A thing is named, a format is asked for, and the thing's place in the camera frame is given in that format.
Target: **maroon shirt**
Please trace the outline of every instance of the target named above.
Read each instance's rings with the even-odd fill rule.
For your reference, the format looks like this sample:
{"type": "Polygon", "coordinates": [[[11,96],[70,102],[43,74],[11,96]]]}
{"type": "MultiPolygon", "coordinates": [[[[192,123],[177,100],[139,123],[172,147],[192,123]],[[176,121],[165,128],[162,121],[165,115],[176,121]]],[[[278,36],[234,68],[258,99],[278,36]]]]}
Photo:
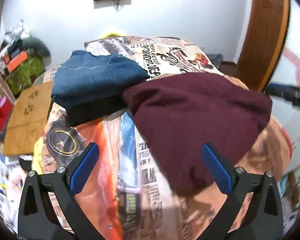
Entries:
{"type": "Polygon", "coordinates": [[[201,158],[212,143],[237,163],[268,124],[269,96],[211,73],[185,73],[144,82],[123,100],[173,190],[190,192],[213,182],[201,158]]]}

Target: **metal screw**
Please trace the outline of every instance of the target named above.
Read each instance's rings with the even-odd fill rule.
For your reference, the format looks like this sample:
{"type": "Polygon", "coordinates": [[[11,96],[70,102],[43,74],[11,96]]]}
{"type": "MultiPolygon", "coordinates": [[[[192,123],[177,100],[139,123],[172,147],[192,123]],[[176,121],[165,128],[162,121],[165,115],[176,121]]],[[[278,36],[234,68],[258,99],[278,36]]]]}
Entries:
{"type": "Polygon", "coordinates": [[[63,173],[65,170],[66,168],[64,166],[60,166],[59,168],[57,168],[58,173],[63,173]]]}
{"type": "Polygon", "coordinates": [[[267,176],[270,177],[270,178],[273,177],[273,173],[272,173],[271,171],[267,171],[266,174],[267,174],[267,176]]]}
{"type": "Polygon", "coordinates": [[[244,168],[242,168],[242,167],[236,167],[236,168],[235,168],[235,171],[236,171],[237,173],[239,173],[239,174],[242,174],[242,173],[245,172],[244,168]]]}
{"type": "Polygon", "coordinates": [[[28,175],[29,177],[33,177],[35,175],[35,171],[29,171],[28,175]]]}

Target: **blue denim fabric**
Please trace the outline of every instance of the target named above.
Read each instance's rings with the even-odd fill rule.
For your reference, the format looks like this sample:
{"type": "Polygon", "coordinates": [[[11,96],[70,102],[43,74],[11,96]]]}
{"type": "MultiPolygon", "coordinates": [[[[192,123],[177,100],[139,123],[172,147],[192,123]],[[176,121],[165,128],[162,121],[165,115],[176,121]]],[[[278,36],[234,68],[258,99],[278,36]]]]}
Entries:
{"type": "Polygon", "coordinates": [[[148,78],[143,68],[123,55],[94,56],[90,52],[77,50],[58,69],[51,98],[69,109],[117,95],[148,78]]]}

